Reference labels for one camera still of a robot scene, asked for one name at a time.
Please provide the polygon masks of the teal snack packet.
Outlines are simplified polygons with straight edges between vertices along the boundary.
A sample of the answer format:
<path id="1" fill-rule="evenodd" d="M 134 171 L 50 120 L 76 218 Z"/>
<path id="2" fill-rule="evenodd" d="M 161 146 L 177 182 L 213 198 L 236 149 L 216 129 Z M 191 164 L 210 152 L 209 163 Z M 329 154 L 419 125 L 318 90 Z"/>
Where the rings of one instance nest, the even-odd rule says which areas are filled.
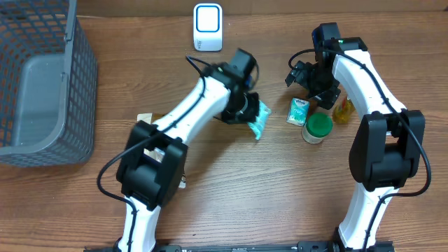
<path id="1" fill-rule="evenodd" d="M 265 103 L 259 101 L 259 114 L 255 117 L 255 122 L 248 122 L 247 125 L 255 134 L 255 140 L 259 141 L 263 135 L 266 122 L 272 111 Z"/>

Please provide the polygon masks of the yellow dish soap bottle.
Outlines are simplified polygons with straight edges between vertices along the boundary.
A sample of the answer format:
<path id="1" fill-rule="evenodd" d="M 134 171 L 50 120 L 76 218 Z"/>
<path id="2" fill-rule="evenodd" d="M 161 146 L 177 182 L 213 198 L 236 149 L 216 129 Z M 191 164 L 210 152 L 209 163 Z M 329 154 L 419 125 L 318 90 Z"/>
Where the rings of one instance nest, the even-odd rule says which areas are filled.
<path id="1" fill-rule="evenodd" d="M 352 113 L 355 111 L 355 106 L 348 96 L 346 96 L 342 103 L 337 105 L 332 112 L 332 119 L 339 124 L 347 124 L 350 121 Z"/>

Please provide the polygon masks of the teal tissue pack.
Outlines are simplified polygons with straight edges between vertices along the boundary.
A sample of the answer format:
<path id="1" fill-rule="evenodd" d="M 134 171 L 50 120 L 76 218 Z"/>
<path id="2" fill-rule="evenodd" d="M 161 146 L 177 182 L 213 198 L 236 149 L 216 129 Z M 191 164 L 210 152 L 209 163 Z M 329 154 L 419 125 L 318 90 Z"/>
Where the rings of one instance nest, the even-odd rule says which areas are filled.
<path id="1" fill-rule="evenodd" d="M 308 110 L 308 101 L 292 98 L 286 122 L 300 127 L 304 126 L 306 123 Z"/>

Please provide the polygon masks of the green lid jar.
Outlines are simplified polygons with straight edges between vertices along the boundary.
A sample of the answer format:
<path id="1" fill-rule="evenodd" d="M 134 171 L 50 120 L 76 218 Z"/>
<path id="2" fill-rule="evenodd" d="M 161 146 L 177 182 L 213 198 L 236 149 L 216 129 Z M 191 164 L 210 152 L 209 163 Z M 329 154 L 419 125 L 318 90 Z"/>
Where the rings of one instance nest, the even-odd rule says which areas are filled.
<path id="1" fill-rule="evenodd" d="M 324 113 L 312 114 L 302 128 L 302 137 L 309 144 L 321 143 L 333 129 L 332 119 Z"/>

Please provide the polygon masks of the brown snack wrapper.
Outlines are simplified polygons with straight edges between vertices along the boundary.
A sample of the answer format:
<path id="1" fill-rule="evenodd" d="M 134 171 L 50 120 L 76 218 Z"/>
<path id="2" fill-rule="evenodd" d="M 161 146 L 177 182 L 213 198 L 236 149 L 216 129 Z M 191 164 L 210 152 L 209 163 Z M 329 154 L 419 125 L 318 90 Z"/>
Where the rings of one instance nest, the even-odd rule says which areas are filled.
<path id="1" fill-rule="evenodd" d="M 161 119 L 163 116 L 164 116 L 163 114 L 159 114 L 159 113 L 140 113 L 137 115 L 136 119 L 138 121 L 142 120 L 145 123 L 152 124 L 156 120 Z M 155 150 L 145 149 L 144 154 L 148 155 L 150 158 L 153 158 L 157 162 L 162 162 L 162 159 L 165 156 L 165 152 L 163 150 L 160 150 L 159 148 L 156 148 Z M 183 173 L 178 187 L 181 189 L 184 189 L 186 187 L 186 174 L 185 173 Z"/>

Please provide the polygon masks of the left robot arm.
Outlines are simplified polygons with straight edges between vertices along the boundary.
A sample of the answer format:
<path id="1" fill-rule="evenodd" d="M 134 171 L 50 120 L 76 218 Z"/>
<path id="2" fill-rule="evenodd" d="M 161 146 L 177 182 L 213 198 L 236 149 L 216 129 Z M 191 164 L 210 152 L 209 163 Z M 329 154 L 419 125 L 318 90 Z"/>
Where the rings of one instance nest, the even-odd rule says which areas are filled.
<path id="1" fill-rule="evenodd" d="M 255 57 L 238 49 L 228 63 L 206 64 L 196 86 L 171 112 L 152 124 L 136 123 L 116 174 L 127 215 L 115 251 L 154 250 L 160 210 L 178 189 L 189 144 L 211 119 L 220 116 L 228 125 L 256 121 L 255 70 Z"/>

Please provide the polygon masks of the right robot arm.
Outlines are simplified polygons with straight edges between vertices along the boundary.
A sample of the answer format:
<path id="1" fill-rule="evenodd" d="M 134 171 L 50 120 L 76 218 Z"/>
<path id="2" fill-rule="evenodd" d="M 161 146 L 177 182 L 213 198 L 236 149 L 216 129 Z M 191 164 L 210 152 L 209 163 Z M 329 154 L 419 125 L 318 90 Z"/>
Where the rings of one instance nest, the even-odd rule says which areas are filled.
<path id="1" fill-rule="evenodd" d="M 315 63 L 290 63 L 287 85 L 298 83 L 323 109 L 331 109 L 342 86 L 360 126 L 349 151 L 356 184 L 344 220 L 330 241 L 301 241 L 301 251 L 394 251 L 390 241 L 375 239 L 394 197 L 424 193 L 431 166 L 423 149 L 425 118 L 409 110 L 376 72 L 368 47 L 359 37 L 343 38 L 337 23 L 320 24 L 311 33 Z"/>

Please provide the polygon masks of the white barcode scanner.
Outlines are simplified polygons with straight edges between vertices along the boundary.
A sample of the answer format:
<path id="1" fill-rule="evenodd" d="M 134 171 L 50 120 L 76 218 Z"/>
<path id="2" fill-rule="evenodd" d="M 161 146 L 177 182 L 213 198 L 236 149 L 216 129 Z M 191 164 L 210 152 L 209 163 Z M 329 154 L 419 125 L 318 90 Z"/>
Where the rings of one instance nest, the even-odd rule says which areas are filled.
<path id="1" fill-rule="evenodd" d="M 198 3 L 193 9 L 193 43 L 197 51 L 223 48 L 223 10 L 217 3 Z"/>

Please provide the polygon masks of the grey plastic mesh basket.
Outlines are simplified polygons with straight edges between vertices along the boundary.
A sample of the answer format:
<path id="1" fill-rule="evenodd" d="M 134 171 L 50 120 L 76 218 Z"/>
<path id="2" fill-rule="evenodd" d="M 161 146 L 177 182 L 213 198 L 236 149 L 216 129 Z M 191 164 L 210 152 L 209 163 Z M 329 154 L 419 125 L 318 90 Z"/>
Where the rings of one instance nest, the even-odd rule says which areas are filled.
<path id="1" fill-rule="evenodd" d="M 76 0 L 1 2 L 1 163 L 86 162 L 94 150 L 97 59 Z"/>

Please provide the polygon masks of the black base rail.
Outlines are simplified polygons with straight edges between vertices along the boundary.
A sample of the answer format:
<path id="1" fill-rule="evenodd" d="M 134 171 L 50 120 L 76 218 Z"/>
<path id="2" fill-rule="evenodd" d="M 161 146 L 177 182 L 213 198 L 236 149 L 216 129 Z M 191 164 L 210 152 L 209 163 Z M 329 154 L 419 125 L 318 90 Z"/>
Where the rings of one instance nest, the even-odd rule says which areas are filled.
<path id="1" fill-rule="evenodd" d="M 85 248 L 84 252 L 118 252 L 118 245 L 108 248 Z M 157 246 L 156 252 L 332 252 L 332 251 L 361 251 L 342 249 L 331 241 L 299 241 L 297 244 L 274 244 L 260 246 L 193 246 L 179 245 Z M 379 242 L 367 249 L 369 252 L 395 252 L 392 241 Z"/>

